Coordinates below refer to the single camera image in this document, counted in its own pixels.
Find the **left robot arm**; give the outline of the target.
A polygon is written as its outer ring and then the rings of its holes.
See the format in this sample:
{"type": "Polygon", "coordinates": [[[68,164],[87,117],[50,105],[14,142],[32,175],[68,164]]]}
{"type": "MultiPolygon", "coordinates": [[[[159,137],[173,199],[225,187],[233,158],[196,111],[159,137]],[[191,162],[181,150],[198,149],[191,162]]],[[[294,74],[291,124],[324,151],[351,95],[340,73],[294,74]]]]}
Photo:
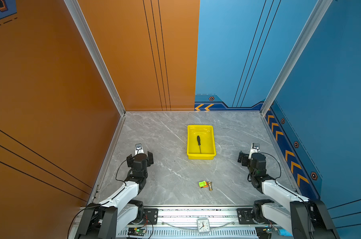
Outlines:
{"type": "Polygon", "coordinates": [[[154,164],[153,154],[139,149],[125,161],[130,171],[122,186],[100,203],[90,203],[80,210],[76,239],[114,239],[129,223],[143,220],[143,202],[134,198],[146,185],[147,168],[154,164]]]}

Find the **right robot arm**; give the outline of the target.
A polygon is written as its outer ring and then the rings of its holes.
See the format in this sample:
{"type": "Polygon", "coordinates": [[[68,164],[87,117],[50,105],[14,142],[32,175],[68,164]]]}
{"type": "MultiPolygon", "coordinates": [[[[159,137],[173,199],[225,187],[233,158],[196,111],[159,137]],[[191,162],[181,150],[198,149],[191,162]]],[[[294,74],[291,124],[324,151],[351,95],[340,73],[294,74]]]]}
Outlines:
{"type": "Polygon", "coordinates": [[[276,223],[295,239],[339,239],[340,236],[324,202],[293,192],[267,174],[266,153],[239,152],[238,162],[248,168],[247,181],[269,199],[253,204],[253,220],[276,223]]]}

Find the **black handled screwdriver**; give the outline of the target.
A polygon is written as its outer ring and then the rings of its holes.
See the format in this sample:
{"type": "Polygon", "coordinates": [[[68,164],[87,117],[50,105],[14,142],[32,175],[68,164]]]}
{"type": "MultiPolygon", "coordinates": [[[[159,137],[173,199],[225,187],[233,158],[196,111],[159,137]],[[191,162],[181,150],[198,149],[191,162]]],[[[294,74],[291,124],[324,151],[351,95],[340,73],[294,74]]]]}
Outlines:
{"type": "Polygon", "coordinates": [[[197,135],[197,143],[198,143],[198,147],[199,147],[199,153],[201,154],[201,138],[199,135],[197,135]]]}

